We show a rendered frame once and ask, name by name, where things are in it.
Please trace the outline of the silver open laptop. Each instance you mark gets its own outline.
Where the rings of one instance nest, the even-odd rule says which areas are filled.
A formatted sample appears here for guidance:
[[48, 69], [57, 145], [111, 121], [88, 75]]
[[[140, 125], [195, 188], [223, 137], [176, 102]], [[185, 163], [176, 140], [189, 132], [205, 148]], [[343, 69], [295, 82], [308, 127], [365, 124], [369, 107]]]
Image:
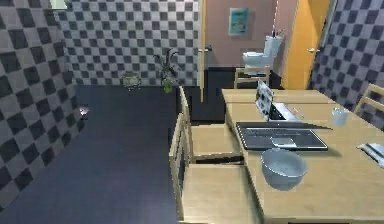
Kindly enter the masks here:
[[299, 118], [285, 103], [274, 102], [273, 90], [263, 81], [258, 81], [256, 107], [266, 121], [298, 121]]

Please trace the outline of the white cup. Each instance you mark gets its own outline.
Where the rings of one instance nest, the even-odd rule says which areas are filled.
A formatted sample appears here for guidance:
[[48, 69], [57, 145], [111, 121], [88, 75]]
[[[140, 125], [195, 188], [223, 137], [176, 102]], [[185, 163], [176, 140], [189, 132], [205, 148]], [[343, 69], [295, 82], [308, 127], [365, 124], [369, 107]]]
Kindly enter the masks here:
[[344, 126], [348, 117], [349, 111], [343, 108], [334, 108], [332, 110], [332, 120], [335, 126]]

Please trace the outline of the white toilet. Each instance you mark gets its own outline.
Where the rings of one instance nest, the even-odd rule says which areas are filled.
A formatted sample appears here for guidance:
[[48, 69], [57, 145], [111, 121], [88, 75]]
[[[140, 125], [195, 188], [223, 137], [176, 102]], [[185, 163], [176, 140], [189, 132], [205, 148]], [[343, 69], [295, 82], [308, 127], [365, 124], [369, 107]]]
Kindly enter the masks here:
[[256, 67], [271, 67], [273, 64], [274, 58], [277, 56], [282, 38], [280, 36], [272, 37], [267, 36], [265, 38], [265, 45], [263, 52], [244, 52], [243, 53], [243, 62], [245, 63], [246, 68], [256, 68]]

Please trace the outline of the black open laptop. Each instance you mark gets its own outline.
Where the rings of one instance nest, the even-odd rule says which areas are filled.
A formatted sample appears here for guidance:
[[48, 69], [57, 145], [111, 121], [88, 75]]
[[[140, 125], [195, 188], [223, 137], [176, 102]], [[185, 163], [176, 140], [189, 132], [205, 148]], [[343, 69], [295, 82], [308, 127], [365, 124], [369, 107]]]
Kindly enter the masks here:
[[288, 121], [237, 122], [236, 129], [246, 150], [281, 148], [290, 151], [327, 151], [328, 146], [315, 133], [329, 127]]

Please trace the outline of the teal framed picture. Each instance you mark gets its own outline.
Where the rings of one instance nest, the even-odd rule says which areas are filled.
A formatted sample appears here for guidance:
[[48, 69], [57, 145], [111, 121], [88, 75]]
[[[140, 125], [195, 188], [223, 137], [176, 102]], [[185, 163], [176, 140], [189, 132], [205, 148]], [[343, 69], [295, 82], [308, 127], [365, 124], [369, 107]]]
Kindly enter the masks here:
[[247, 32], [248, 14], [247, 8], [230, 9], [228, 28], [230, 35], [244, 35]]

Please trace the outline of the orange room door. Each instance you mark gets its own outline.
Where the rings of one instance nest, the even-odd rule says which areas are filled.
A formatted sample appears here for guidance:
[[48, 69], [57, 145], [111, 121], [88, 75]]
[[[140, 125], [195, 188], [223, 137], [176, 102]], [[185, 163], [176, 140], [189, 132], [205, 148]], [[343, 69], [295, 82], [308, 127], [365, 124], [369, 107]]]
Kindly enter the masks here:
[[282, 86], [288, 90], [305, 90], [309, 83], [330, 0], [298, 0], [289, 49], [286, 54]]
[[205, 88], [205, 45], [206, 45], [206, 6], [207, 0], [199, 0], [199, 77], [200, 77], [200, 102], [204, 102]]

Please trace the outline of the light wooden dining table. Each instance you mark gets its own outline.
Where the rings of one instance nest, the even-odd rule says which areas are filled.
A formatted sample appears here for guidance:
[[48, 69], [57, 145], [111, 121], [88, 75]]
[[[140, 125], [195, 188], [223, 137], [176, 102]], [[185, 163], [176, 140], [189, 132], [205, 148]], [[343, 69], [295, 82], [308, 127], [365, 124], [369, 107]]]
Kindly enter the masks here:
[[276, 90], [274, 100], [302, 121], [321, 125], [316, 134], [328, 150], [300, 154], [308, 172], [288, 191], [265, 181], [258, 152], [242, 151], [264, 223], [384, 224], [384, 168], [357, 148], [384, 145], [384, 132], [352, 112], [345, 125], [335, 126], [332, 110], [338, 104], [316, 90]]

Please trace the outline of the grey folded newspaper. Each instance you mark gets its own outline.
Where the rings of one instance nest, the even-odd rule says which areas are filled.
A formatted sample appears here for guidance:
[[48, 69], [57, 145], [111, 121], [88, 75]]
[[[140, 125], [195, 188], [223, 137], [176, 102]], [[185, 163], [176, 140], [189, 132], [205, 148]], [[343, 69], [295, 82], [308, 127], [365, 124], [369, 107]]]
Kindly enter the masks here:
[[365, 143], [358, 146], [358, 149], [364, 151], [378, 166], [384, 168], [384, 145], [378, 143]]

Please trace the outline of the tall green house plant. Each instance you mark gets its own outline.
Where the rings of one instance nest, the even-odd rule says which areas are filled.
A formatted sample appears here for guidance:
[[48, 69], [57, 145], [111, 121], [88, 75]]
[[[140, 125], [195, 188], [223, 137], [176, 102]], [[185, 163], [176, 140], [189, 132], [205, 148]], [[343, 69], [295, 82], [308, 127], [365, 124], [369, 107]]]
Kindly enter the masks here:
[[159, 54], [153, 55], [154, 61], [159, 68], [158, 73], [161, 78], [161, 86], [165, 93], [171, 93], [176, 83], [178, 66], [172, 62], [172, 58], [176, 54], [177, 51], [168, 48], [163, 56]]

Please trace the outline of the light wooden chair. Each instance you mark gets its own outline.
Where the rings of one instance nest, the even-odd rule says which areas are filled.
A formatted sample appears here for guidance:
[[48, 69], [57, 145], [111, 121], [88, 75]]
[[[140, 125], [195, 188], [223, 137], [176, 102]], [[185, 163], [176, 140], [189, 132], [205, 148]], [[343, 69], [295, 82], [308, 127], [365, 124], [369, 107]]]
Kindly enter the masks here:
[[384, 88], [375, 84], [369, 84], [366, 88], [366, 91], [364, 92], [364, 94], [362, 95], [362, 97], [360, 98], [359, 102], [357, 103], [354, 109], [355, 114], [359, 112], [359, 110], [364, 104], [370, 105], [371, 107], [384, 113], [384, 104], [382, 104], [377, 100], [374, 100], [371, 97], [372, 93], [375, 93], [377, 95], [384, 97]]
[[234, 75], [234, 88], [237, 89], [240, 83], [251, 83], [253, 81], [263, 81], [269, 85], [271, 68], [264, 67], [244, 67], [236, 68]]
[[246, 168], [191, 163], [188, 146], [179, 113], [168, 154], [177, 224], [262, 224]]
[[186, 133], [188, 159], [200, 164], [240, 164], [240, 146], [226, 124], [193, 126], [185, 90], [179, 87], [183, 126]]

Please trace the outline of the grey bowl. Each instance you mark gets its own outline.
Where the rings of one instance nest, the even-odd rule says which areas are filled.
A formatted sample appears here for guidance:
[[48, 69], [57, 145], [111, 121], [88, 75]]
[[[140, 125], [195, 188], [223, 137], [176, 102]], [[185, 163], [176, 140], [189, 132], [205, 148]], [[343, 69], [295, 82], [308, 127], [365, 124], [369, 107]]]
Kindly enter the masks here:
[[261, 163], [266, 182], [278, 190], [294, 188], [308, 170], [305, 160], [297, 153], [279, 148], [264, 151]]

